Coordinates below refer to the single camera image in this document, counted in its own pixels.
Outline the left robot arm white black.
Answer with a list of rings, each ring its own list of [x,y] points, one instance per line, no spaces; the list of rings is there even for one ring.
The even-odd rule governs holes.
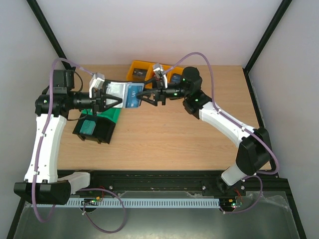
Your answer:
[[[88,172],[58,178],[58,152],[70,110],[88,110],[95,120],[98,113],[123,102],[122,97],[108,93],[109,82],[100,73],[93,74],[88,92],[75,92],[74,74],[74,70],[53,70],[47,90],[35,102],[37,131],[32,158],[24,180],[13,188],[29,203],[64,205],[72,194],[90,184]]]

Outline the black leather card holder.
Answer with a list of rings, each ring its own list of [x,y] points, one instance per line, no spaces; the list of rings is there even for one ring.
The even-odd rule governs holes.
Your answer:
[[[125,87],[127,83],[129,82],[142,82],[142,81],[111,81],[106,80],[104,82],[103,87],[106,87],[106,93],[110,95],[114,95],[117,97],[122,97],[124,101],[124,95],[125,95]]]

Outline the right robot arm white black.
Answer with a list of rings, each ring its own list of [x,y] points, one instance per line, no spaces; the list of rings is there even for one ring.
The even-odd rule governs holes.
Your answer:
[[[239,121],[223,109],[201,89],[202,78],[197,68],[183,69],[179,83],[169,83],[161,64],[153,65],[154,77],[147,80],[153,88],[137,95],[139,100],[157,106],[167,99],[183,99],[185,110],[210,124],[227,136],[237,147],[235,163],[216,180],[216,187],[223,195],[230,194],[235,184],[253,176],[272,159],[269,133],[264,128],[253,128]]]

